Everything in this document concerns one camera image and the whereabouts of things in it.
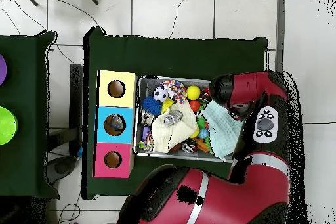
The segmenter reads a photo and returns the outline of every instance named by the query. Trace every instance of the toy block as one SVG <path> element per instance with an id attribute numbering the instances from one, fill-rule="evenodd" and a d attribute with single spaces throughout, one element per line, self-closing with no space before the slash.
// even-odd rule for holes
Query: toy block
<path id="1" fill-rule="evenodd" d="M 110 118 L 119 115 L 123 119 L 125 129 L 122 132 L 109 127 Z M 133 109 L 116 107 L 98 107 L 97 142 L 132 143 L 133 140 Z"/>
<path id="2" fill-rule="evenodd" d="M 99 85 L 99 106 L 133 108 L 137 76 L 130 72 L 114 72 L 99 70 L 97 72 Z"/>
<path id="3" fill-rule="evenodd" d="M 131 144 L 100 142 L 96 144 L 93 177 L 128 178 L 132 168 Z"/>

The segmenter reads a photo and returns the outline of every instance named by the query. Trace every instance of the light blue cloth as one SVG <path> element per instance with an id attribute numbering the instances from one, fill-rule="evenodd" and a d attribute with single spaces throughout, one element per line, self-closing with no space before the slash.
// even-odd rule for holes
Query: light blue cloth
<path id="1" fill-rule="evenodd" d="M 231 118 L 227 109 L 219 106 L 215 101 L 210 101 L 201 111 L 201 115 L 209 124 L 209 138 L 214 155 L 225 160 L 225 156 L 231 154 L 236 147 L 243 122 Z"/>

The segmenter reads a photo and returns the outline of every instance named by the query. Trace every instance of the red ball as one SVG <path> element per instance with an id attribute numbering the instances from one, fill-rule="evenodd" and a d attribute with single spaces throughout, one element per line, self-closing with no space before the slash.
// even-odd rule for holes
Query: red ball
<path id="1" fill-rule="evenodd" d="M 189 101 L 190 108 L 194 111 L 197 112 L 198 109 L 200 109 L 200 102 L 199 101 Z"/>

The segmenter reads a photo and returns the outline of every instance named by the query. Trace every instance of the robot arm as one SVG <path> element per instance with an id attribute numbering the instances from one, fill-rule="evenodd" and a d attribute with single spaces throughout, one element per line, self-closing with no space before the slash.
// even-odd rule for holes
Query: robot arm
<path id="1" fill-rule="evenodd" d="M 117 224 L 282 224 L 289 202 L 287 93 L 276 72 L 217 76 L 212 99 L 244 120 L 228 179 L 163 166 L 127 199 Z"/>

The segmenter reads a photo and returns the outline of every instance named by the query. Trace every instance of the green tablecloth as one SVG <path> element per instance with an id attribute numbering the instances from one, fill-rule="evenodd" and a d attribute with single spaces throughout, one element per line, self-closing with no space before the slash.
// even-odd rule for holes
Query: green tablecloth
<path id="1" fill-rule="evenodd" d="M 236 74 L 264 70 L 267 40 L 253 41 L 216 39 L 154 39 L 137 36 L 109 37 L 100 28 L 91 28 L 84 38 L 84 94 L 89 87 L 89 115 L 83 119 L 83 130 L 88 125 L 87 159 L 83 166 L 83 187 L 86 197 L 94 195 L 129 195 L 140 182 L 162 164 L 201 168 L 226 177 L 231 164 L 170 158 L 135 156 L 135 165 L 128 179 L 92 178 L 92 152 L 95 126 L 96 71 L 115 70 L 134 72 L 137 76 L 155 75 L 176 78 L 211 80 L 219 74 Z"/>
<path id="2" fill-rule="evenodd" d="M 0 35 L 7 78 L 0 86 L 0 106 L 18 120 L 18 131 L 0 146 L 0 195 L 55 198 L 43 170 L 47 152 L 46 49 L 54 32 L 36 37 Z"/>

